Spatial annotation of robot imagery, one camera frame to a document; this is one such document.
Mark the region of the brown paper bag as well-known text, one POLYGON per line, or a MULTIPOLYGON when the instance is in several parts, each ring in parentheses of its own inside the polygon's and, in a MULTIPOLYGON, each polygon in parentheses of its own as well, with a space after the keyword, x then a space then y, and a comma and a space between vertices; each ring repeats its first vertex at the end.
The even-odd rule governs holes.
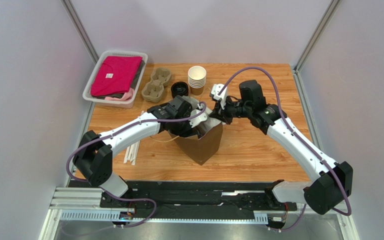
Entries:
MULTIPOLYGON (((169 102, 148 108, 146 112, 154 114, 159 119, 177 120, 190 117, 191 111, 196 109, 198 104, 199 101, 194 97, 176 96, 169 102)), ((195 127, 198 135, 190 137, 171 134, 167 131, 168 122, 161 123, 161 130, 168 132, 179 148, 199 165, 203 165, 219 150, 223 135, 222 122, 209 117, 211 112, 207 107, 208 120, 195 127)))

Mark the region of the cardboard cup carrier tray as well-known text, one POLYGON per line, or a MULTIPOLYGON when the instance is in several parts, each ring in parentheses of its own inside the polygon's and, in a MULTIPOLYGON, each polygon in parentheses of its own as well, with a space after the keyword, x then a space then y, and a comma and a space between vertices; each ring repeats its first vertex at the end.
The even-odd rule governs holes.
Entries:
POLYGON ((169 85, 172 79, 172 71, 158 67, 153 70, 150 75, 150 81, 146 83, 141 91, 141 95, 145 101, 158 103, 162 98, 165 88, 169 85))

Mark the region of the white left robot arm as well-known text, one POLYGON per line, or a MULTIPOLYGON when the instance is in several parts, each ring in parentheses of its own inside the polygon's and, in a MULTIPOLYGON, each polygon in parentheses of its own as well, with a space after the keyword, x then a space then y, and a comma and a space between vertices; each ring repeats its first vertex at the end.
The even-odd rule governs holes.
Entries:
POLYGON ((135 120, 116 129, 96 134, 87 132, 80 145, 68 158, 84 176, 83 182, 99 187, 114 197, 122 197, 127 183, 113 171, 113 158, 134 143, 164 131, 188 131, 191 121, 205 113, 206 103, 193 107, 180 96, 161 105, 155 105, 135 120))

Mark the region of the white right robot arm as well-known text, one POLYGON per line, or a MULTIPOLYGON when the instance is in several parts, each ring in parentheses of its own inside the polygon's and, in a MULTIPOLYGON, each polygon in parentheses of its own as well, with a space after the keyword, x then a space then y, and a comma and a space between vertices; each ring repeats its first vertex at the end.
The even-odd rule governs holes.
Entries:
POLYGON ((234 118, 250 123, 279 143, 302 167, 308 182, 277 180, 265 189, 269 202, 307 204, 324 215, 349 197, 352 192, 353 168, 329 157, 307 139, 276 104, 269 104, 256 80, 239 85, 240 98, 229 96, 227 87, 215 84, 209 96, 215 101, 210 116, 226 124, 234 118))

